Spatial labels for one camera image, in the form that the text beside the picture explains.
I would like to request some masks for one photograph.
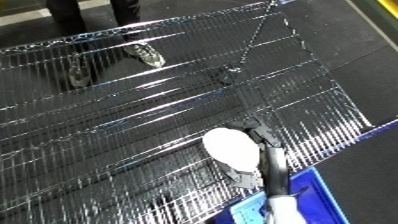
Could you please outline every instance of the shoe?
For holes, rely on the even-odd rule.
[[[124,51],[154,68],[161,68],[166,63],[163,56],[147,43],[125,46]]]
[[[86,56],[75,52],[69,59],[69,80],[73,87],[84,88],[90,84],[90,64]]]

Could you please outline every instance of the wire mesh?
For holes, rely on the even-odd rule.
[[[367,120],[267,3],[0,50],[0,223],[197,223],[245,195],[203,150],[253,115],[294,172],[354,142]],[[122,36],[140,39],[124,43]],[[123,51],[147,42],[167,64]],[[89,87],[68,85],[89,45]],[[233,84],[220,82],[227,68]]]

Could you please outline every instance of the dark pants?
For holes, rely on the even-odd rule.
[[[140,21],[139,0],[110,0],[119,26]],[[86,24],[80,14],[77,0],[47,0],[47,8],[64,36],[86,33]],[[125,36],[126,41],[136,39]]]

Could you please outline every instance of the yellow stripe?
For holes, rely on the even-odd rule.
[[[394,0],[378,0],[396,19],[398,19],[398,4]]]

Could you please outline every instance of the reflective metal surface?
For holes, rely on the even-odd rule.
[[[126,57],[126,33],[165,67]],[[93,82],[73,89],[82,44]],[[296,172],[369,125],[265,3],[2,49],[0,63],[0,223],[197,223],[250,193],[226,184],[207,130],[259,116]]]

